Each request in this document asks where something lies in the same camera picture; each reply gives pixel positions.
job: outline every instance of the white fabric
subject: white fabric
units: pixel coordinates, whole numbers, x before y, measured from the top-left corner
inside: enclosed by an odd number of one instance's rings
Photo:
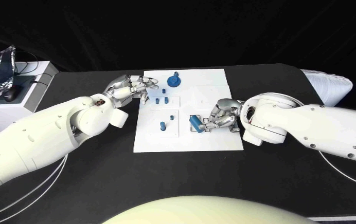
[[[317,95],[326,106],[335,106],[352,90],[352,82],[348,78],[322,71],[304,70]]]

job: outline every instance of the blue object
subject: blue object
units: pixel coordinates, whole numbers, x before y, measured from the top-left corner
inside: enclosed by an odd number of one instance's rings
[[[169,77],[168,84],[170,87],[178,87],[181,85],[181,78],[178,72],[175,72],[175,75]]]
[[[201,122],[198,116],[193,115],[193,116],[191,117],[189,121],[191,121],[191,124],[193,125],[193,127],[195,127],[198,133],[202,133],[205,130],[199,129],[199,125],[202,125],[202,122]]]
[[[162,130],[166,130],[165,122],[162,122]]]

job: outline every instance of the robotic hand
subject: robotic hand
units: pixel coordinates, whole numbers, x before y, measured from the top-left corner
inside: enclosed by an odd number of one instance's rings
[[[133,98],[149,100],[157,80],[123,75],[103,94],[78,97],[36,112],[0,132],[0,185],[59,160],[108,125],[123,128],[129,114],[120,107]]]
[[[209,123],[199,129],[230,127],[238,132],[238,118],[245,127],[244,140],[283,143],[287,132],[309,148],[356,160],[356,111],[325,105],[304,105],[291,96],[264,93],[245,102],[221,99]]]

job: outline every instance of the table surface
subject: table surface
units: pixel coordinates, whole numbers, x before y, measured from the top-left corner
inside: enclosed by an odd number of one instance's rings
[[[304,104],[322,104],[297,68],[283,64],[222,68],[235,99],[280,92]],[[38,110],[101,93],[123,74],[142,75],[143,70],[59,73]],[[263,146],[254,146],[244,142],[244,151],[133,153],[139,100],[123,110],[130,114],[124,128],[110,126],[70,154],[51,190],[9,223],[101,223],[149,201],[185,195],[253,200],[307,217],[356,214],[355,182],[290,135],[283,144],[264,142]],[[328,158],[352,175],[355,161]],[[0,187],[0,208],[32,190],[58,163]],[[44,188],[13,211],[2,213],[0,219],[19,211],[42,192]]]

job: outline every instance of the black curtain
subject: black curtain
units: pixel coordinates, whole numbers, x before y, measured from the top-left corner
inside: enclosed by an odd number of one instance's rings
[[[67,71],[280,62],[348,75],[355,1],[2,0],[0,42]]]

